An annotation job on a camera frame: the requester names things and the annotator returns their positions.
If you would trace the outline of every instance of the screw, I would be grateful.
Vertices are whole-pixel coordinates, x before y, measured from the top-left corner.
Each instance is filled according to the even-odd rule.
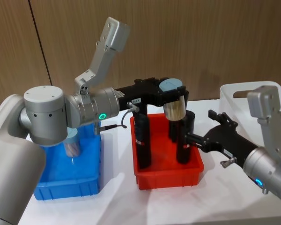
[[[264,188],[262,189],[262,193],[263,193],[264,195],[267,195],[267,194],[268,194],[268,190],[264,187]]]

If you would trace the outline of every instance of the black cylinder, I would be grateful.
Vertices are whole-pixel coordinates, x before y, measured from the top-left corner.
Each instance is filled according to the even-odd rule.
[[[185,108],[187,107],[188,94],[189,94],[188,91],[186,91],[184,94]],[[173,143],[176,143],[176,141],[177,141],[178,123],[179,123],[178,121],[169,120],[169,138],[172,140]]]
[[[137,162],[140,169],[144,169],[151,165],[150,123],[146,115],[134,115],[134,134]]]
[[[191,147],[186,144],[185,135],[193,133],[195,114],[187,110],[183,119],[177,123],[177,151],[176,160],[181,164],[187,164],[191,156]]]

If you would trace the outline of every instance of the white plastic bin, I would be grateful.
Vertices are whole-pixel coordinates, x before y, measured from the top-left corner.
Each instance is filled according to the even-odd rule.
[[[262,81],[226,84],[221,87],[219,113],[226,112],[232,120],[238,123],[237,132],[240,135],[257,145],[264,146],[260,124],[257,122],[257,118],[251,116],[247,98],[233,97],[234,93],[238,91],[254,90],[262,85],[278,87],[281,104],[281,86],[275,82]]]

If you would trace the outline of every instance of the blue lid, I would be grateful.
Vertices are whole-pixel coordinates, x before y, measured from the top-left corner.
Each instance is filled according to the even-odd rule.
[[[63,141],[65,144],[72,144],[79,141],[78,130],[76,128],[67,128],[67,138]]]
[[[176,78],[170,78],[162,81],[159,85],[159,88],[162,91],[169,91],[169,90],[174,90],[177,89],[178,87],[181,87],[182,81]]]

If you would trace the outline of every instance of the red plastic bin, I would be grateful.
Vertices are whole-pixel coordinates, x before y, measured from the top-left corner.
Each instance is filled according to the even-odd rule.
[[[169,121],[164,114],[148,115],[150,121],[151,166],[140,169],[137,163],[134,118],[130,119],[133,167],[140,190],[197,185],[204,165],[196,147],[191,149],[187,164],[176,161],[176,143],[168,138]]]

